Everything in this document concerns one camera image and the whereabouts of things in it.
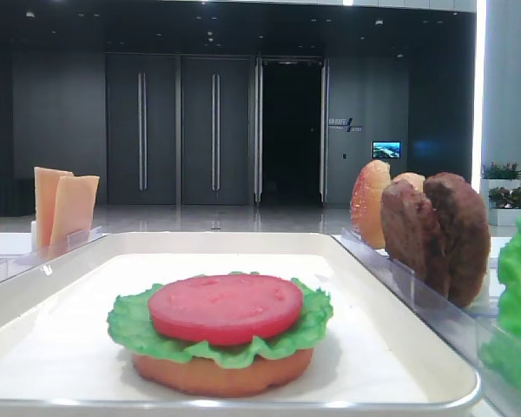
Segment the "brown meat patty front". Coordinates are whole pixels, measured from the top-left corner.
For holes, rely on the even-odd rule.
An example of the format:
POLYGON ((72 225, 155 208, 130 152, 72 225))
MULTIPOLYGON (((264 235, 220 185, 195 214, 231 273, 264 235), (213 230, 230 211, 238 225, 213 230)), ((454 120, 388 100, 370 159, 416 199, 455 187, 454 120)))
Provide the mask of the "brown meat patty front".
POLYGON ((381 196, 380 219, 390 257, 413 270, 427 287, 447 296, 450 276, 445 237, 425 194, 407 180, 390 184, 381 196))

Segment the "brown meat patty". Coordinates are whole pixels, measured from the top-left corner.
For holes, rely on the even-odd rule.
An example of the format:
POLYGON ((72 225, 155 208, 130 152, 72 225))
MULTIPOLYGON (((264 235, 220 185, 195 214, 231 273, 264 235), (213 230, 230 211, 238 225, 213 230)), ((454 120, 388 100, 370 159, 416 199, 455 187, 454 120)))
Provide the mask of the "brown meat patty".
POLYGON ((427 287, 447 296, 450 276, 445 237, 425 194, 407 180, 390 184, 381 196, 380 219, 390 257, 413 270, 427 287))
POLYGON ((491 235, 484 201, 464 177, 448 172, 428 177, 423 190, 445 236, 448 299, 465 308, 477 297, 487 272, 491 235))

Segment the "red tomato slice on tray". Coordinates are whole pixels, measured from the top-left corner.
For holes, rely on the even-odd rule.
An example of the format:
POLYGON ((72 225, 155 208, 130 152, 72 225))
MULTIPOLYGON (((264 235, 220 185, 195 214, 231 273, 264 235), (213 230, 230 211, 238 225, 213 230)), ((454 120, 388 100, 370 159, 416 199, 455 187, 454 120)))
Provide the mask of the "red tomato slice on tray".
POLYGON ((205 275, 169 283, 148 300, 159 334, 216 346, 249 343, 288 330, 299 318, 303 294, 271 275, 205 275))

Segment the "green lettuce leaf on tray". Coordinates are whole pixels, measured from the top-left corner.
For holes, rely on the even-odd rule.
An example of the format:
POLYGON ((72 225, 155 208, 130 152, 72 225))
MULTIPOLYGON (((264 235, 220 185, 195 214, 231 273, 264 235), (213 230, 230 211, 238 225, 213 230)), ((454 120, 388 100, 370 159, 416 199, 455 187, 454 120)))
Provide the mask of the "green lettuce leaf on tray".
POLYGON ((303 294, 302 310, 290 329, 272 338, 255 336, 244 345, 216 347, 206 341, 190 342, 162 336, 154 330, 148 313, 148 300, 161 289, 159 283, 140 294, 115 298, 107 318, 109 337, 133 354, 179 364, 207 359, 223 369, 243 369, 256 359, 287 359, 321 342, 326 336, 326 325, 333 317, 330 294, 321 288, 313 290, 295 277, 291 282, 303 294))

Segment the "orange cheese slice near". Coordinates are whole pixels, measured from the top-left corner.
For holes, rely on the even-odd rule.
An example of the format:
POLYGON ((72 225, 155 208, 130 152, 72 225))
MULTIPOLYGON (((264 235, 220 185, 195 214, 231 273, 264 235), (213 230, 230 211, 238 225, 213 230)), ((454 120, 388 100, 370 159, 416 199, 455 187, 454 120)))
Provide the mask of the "orange cheese slice near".
POLYGON ((56 188, 50 246, 76 232, 90 231, 100 177, 61 176, 56 188))

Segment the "orange cheese slice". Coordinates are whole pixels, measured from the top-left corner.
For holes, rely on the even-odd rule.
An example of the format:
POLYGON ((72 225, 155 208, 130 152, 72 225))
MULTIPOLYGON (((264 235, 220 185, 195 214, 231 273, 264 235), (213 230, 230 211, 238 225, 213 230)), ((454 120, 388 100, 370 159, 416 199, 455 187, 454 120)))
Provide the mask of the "orange cheese slice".
POLYGON ((61 177, 73 176, 71 171, 34 167, 36 204, 36 247, 49 246, 54 221, 56 190, 61 177))
POLYGON ((50 246, 76 232, 90 231, 100 177, 61 176, 56 188, 50 246))

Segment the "brown meat patty rear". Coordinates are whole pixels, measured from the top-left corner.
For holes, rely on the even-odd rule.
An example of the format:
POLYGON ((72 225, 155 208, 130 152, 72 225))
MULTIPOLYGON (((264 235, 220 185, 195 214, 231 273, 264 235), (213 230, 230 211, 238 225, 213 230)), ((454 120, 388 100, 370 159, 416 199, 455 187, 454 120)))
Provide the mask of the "brown meat patty rear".
POLYGON ((484 201, 464 177, 448 172, 428 177, 423 190, 445 236, 448 299, 465 308, 477 297, 487 272, 491 235, 484 201))

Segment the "orange cheese slice far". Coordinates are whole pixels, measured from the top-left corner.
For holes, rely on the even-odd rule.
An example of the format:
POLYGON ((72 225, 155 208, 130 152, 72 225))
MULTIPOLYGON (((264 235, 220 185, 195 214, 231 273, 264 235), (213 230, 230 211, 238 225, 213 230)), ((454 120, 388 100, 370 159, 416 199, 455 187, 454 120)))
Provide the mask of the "orange cheese slice far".
POLYGON ((34 167, 36 204, 36 247, 49 246, 54 221, 56 190, 61 177, 73 176, 71 171, 34 167))

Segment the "green lettuce leaf in rack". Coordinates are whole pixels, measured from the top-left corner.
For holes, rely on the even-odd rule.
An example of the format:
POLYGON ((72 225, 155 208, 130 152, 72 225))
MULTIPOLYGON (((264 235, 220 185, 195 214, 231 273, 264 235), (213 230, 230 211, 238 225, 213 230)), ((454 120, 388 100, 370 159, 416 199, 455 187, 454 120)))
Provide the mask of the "green lettuce leaf in rack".
POLYGON ((521 217, 517 233, 499 251, 498 280, 505 285, 498 302, 498 325, 511 336, 495 336, 481 348, 481 358, 521 390, 521 217))

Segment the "sesame top bun far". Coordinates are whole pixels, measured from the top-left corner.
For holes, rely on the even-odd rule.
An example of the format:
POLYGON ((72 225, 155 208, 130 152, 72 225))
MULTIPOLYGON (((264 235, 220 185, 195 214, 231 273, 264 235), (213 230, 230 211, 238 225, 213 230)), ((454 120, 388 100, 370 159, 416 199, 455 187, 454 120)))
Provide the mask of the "sesame top bun far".
POLYGON ((374 249, 385 246, 380 207, 382 193, 390 184, 390 165, 373 160, 359 172, 353 186, 350 202, 352 226, 362 240, 374 249))

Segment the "sesame bun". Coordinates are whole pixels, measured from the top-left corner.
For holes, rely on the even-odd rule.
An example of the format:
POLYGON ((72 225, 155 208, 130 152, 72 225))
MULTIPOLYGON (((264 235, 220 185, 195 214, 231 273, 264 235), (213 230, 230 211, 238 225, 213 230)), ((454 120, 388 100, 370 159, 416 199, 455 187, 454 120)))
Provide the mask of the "sesame bun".
POLYGON ((404 172, 404 173, 401 173, 399 175, 396 175, 392 179, 392 183, 397 183, 397 182, 400 182, 402 180, 405 180, 405 181, 408 181, 409 183, 411 183, 413 188, 415 190, 417 190, 418 192, 423 192, 424 191, 425 177, 423 175, 420 175, 420 174, 417 174, 417 173, 413 173, 413 172, 404 172))
POLYGON ((390 165, 373 160, 359 172, 353 186, 350 202, 352 226, 362 240, 374 249, 385 246, 380 207, 382 193, 390 184, 390 165))

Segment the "dark double door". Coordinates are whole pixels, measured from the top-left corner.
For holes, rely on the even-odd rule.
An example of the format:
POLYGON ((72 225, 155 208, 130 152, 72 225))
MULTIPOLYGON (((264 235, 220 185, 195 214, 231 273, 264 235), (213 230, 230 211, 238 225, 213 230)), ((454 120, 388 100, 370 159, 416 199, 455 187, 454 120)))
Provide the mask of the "dark double door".
POLYGON ((108 202, 250 205, 252 58, 107 57, 108 202))

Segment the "sesame top bun near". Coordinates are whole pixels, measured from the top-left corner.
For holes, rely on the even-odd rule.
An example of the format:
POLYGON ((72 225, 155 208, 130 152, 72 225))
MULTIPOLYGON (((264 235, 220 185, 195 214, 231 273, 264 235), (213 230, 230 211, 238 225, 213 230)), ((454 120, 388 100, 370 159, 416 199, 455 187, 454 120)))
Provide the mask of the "sesame top bun near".
POLYGON ((392 179, 392 183, 397 183, 397 182, 400 182, 402 180, 405 180, 405 181, 408 181, 409 183, 411 183, 413 188, 415 190, 417 190, 418 192, 423 192, 424 191, 425 177, 423 175, 420 175, 420 174, 417 174, 417 173, 413 173, 413 172, 404 172, 404 173, 401 173, 399 175, 396 175, 392 179))

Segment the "bottom bun slice on tray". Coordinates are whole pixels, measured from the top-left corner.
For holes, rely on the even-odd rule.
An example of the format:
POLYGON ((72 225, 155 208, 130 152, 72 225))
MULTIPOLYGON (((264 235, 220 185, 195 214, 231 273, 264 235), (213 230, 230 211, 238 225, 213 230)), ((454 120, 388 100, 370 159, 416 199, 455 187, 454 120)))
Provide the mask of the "bottom bun slice on tray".
POLYGON ((252 364, 240 369, 225 369, 210 359, 194 358, 178 363, 152 356, 134 354, 136 372, 145 380, 185 394, 238 398, 261 394, 273 387, 299 378, 309 366, 311 348, 299 350, 278 360, 257 356, 252 364))

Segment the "potted plant lower planter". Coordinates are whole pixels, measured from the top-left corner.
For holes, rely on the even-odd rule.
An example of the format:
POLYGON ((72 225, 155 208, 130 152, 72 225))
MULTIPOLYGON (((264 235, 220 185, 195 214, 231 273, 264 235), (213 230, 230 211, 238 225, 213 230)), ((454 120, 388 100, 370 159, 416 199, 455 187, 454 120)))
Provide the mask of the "potted plant lower planter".
POLYGON ((489 222, 492 226, 515 226, 521 216, 521 187, 489 191, 489 222))

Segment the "potted plant planter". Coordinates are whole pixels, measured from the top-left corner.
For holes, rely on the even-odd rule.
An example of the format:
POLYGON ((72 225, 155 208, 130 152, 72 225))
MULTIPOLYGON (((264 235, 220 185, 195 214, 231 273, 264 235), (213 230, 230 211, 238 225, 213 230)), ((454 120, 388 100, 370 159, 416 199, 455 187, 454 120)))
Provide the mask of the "potted plant planter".
POLYGON ((489 222, 492 226, 515 226, 521 216, 521 187, 489 191, 489 222))
POLYGON ((480 192, 484 197, 495 188, 515 189, 521 186, 521 168, 517 162, 490 162, 481 168, 480 192))

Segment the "potted plant upper planter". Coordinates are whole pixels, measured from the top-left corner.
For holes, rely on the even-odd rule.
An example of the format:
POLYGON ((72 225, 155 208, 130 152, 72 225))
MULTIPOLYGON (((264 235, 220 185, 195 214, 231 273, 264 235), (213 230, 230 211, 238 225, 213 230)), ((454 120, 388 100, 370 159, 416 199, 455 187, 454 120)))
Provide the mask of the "potted plant upper planter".
POLYGON ((484 197, 495 188, 515 189, 521 186, 521 168, 517 162, 490 162, 481 168, 480 192, 484 197))

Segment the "white rectangular serving tray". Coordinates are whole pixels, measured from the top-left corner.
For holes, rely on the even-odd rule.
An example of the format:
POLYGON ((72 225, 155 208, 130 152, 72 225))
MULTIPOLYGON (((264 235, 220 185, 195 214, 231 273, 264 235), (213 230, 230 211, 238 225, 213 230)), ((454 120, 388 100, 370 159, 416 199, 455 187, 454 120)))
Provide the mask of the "white rectangular serving tray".
POLYGON ((476 368, 328 235, 112 234, 0 283, 0 416, 466 416, 480 396, 476 368), (230 272, 330 294, 306 372, 236 400, 140 378, 107 333, 115 298, 230 272))

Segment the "clear acrylic left rack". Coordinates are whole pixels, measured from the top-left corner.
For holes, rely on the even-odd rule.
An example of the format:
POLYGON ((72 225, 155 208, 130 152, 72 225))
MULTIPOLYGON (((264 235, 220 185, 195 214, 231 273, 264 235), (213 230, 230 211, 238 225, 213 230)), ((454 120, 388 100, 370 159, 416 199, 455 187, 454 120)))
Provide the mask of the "clear acrylic left rack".
POLYGON ((67 253, 105 236, 102 227, 78 231, 47 248, 34 249, 34 233, 0 233, 0 283, 30 269, 48 264, 67 253))

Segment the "clear acrylic rack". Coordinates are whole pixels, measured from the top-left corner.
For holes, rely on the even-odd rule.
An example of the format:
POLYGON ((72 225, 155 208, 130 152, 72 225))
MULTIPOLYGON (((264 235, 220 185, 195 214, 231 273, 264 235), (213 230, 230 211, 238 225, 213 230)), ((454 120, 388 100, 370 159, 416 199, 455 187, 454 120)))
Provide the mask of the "clear acrylic rack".
POLYGON ((484 397, 503 416, 521 416, 521 340, 497 324, 498 299, 457 308, 399 261, 343 229, 338 242, 481 374, 484 397))
POLYGON ((47 248, 34 249, 34 233, 0 233, 0 283, 30 269, 48 264, 67 253, 105 236, 102 227, 78 231, 47 248))

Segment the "clear acrylic right rack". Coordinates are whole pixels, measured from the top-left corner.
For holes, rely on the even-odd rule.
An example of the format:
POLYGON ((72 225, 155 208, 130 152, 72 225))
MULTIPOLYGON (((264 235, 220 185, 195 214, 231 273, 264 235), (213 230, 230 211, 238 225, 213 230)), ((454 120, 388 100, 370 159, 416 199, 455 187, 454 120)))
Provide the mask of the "clear acrylic right rack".
POLYGON ((484 397, 503 416, 521 416, 521 340, 497 324, 498 299, 457 308, 399 261, 343 229, 338 242, 481 374, 484 397))

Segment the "small wall monitor screen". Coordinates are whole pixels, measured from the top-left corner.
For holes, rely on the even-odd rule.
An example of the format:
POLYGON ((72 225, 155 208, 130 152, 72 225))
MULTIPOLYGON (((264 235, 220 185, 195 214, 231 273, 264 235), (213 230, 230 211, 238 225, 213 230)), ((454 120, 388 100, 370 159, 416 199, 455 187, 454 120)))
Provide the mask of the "small wall monitor screen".
POLYGON ((373 159, 399 159, 401 157, 401 142, 373 142, 373 159))

